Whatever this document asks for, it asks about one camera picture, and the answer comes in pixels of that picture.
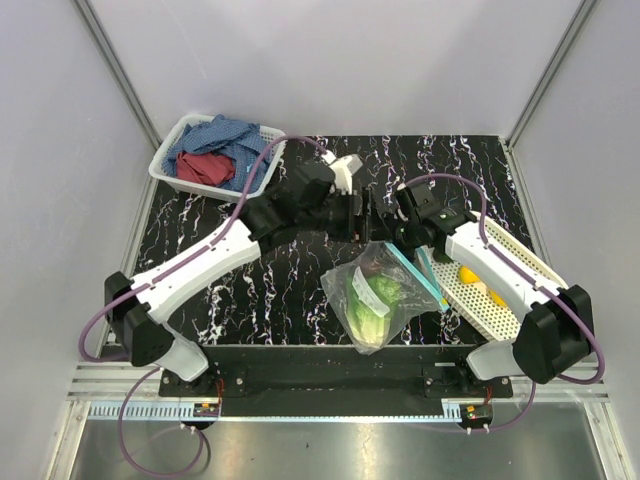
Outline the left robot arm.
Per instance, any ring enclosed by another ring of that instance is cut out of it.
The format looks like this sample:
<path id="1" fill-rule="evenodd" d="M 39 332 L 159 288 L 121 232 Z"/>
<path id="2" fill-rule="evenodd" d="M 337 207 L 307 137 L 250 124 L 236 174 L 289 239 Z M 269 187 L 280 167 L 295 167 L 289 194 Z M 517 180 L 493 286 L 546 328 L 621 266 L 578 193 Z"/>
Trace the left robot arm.
<path id="1" fill-rule="evenodd" d="M 105 282 L 107 321 L 135 367 L 156 365 L 176 374 L 196 396 L 215 386 L 216 372 L 202 348 L 169 326 L 171 315 L 220 277 L 291 243 L 301 232 L 340 242 L 365 235 L 357 221 L 353 177 L 356 155 L 295 167 L 196 244 L 132 278 L 120 272 Z"/>

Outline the dark green fake avocado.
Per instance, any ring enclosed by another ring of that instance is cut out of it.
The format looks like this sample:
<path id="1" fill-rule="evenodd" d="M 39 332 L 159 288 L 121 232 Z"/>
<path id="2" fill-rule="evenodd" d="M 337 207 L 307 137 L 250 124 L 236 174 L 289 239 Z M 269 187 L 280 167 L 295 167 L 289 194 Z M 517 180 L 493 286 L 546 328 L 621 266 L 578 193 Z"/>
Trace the dark green fake avocado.
<path id="1" fill-rule="evenodd" d="M 453 260 L 444 252 L 438 251 L 436 249 L 433 250 L 433 258 L 438 263 L 449 264 L 452 263 Z"/>

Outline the dark red fake fruit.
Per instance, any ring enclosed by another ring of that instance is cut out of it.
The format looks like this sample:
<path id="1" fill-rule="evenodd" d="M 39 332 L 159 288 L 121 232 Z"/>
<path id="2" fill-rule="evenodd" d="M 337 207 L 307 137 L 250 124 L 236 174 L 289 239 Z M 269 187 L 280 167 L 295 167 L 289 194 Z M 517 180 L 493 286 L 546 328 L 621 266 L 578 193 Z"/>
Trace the dark red fake fruit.
<path id="1" fill-rule="evenodd" d="M 385 263 L 379 261 L 365 262 L 362 265 L 362 269 L 368 276 L 381 275 L 385 270 Z"/>

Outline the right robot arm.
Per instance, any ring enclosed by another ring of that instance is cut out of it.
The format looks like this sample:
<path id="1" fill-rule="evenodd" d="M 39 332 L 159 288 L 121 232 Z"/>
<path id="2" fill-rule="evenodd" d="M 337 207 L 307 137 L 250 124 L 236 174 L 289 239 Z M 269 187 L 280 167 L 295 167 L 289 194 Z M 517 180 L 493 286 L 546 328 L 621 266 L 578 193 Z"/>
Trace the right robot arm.
<path id="1" fill-rule="evenodd" d="M 502 376 L 525 376 L 538 384 L 565 379 L 566 370 L 589 355 L 596 356 L 597 370 L 583 382 L 600 381 L 605 360 L 588 292 L 543 277 L 488 236 L 484 211 L 444 207 L 426 181 L 418 177 L 396 191 L 395 243 L 405 249 L 429 247 L 438 258 L 469 268 L 520 323 L 515 338 L 486 343 L 467 356 L 453 374 L 457 390 L 476 396 Z"/>

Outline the yellow fake lemon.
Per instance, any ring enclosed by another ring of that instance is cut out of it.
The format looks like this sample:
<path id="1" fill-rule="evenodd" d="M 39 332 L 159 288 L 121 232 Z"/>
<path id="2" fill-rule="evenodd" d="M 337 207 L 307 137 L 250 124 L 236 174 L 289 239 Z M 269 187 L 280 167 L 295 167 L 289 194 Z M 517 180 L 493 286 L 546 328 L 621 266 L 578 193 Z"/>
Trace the yellow fake lemon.
<path id="1" fill-rule="evenodd" d="M 461 266 L 458 271 L 458 278 L 463 285 L 472 285 L 481 283 L 480 278 L 469 268 Z"/>
<path id="2" fill-rule="evenodd" d="M 492 301 L 501 307 L 505 307 L 506 306 L 506 302 L 493 290 L 489 291 L 489 296 L 491 297 Z"/>

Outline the clear zip top bag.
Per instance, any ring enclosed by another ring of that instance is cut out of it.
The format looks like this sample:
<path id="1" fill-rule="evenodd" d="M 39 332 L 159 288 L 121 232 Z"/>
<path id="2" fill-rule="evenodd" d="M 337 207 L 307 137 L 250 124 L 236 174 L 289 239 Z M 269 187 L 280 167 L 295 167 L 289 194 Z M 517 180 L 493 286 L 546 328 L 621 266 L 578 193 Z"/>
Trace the clear zip top bag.
<path id="1" fill-rule="evenodd" d="M 411 319 L 449 310 L 429 273 L 394 244 L 372 242 L 354 260 L 325 272 L 320 283 L 358 353 L 370 355 L 388 345 Z"/>

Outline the green fake lettuce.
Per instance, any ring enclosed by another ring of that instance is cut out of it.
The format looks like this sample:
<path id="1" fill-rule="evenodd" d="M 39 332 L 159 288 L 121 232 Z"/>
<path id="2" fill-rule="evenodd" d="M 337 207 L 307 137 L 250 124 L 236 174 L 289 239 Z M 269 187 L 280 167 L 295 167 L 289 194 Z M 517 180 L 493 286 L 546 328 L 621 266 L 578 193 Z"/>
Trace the green fake lettuce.
<path id="1" fill-rule="evenodd" d="M 365 276 L 357 267 L 349 277 L 346 324 L 356 348 L 363 353 L 387 345 L 398 333 L 396 314 L 404 291 L 387 275 Z"/>

